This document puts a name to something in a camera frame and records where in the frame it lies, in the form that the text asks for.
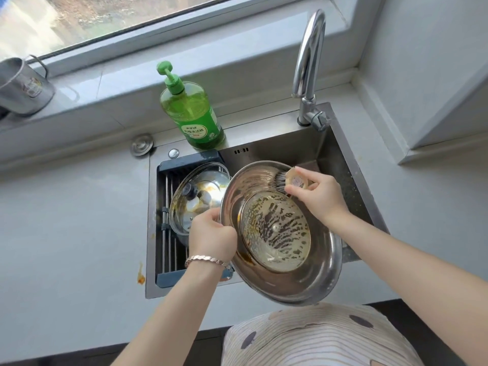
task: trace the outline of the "scrub brush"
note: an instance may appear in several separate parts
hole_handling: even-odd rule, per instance
[[[280,171],[275,176],[275,186],[277,191],[286,195],[287,192],[284,190],[286,185],[294,185],[307,189],[308,179],[299,174],[295,167],[292,167],[288,172]]]

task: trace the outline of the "person's right arm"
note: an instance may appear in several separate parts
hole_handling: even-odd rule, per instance
[[[297,170],[315,184],[308,190],[291,185],[285,190],[346,241],[467,364],[485,365],[488,283],[352,215],[332,176],[298,167]]]

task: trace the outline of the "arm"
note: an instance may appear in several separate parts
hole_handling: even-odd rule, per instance
[[[190,233],[190,256],[204,255],[229,262],[237,247],[232,227],[213,221],[219,209],[196,217]],[[138,335],[113,366],[182,365],[204,318],[223,267],[212,262],[191,262]]]
[[[422,252],[352,215],[332,176],[297,170],[314,181],[308,190],[287,186],[465,362],[488,358],[488,283]]]

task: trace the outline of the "bottle cap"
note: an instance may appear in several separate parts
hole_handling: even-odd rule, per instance
[[[158,70],[159,74],[166,76],[164,82],[168,90],[173,95],[181,94],[185,90],[185,86],[183,85],[180,77],[178,77],[176,74],[171,73],[171,71],[173,70],[173,65],[171,65],[169,61],[162,61],[158,64],[156,69]]]

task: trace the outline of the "green label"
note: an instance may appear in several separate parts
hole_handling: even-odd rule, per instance
[[[178,122],[181,132],[192,139],[194,142],[205,143],[212,141],[222,131],[222,127],[217,123],[217,116],[212,107],[203,116],[195,120],[185,120]]]

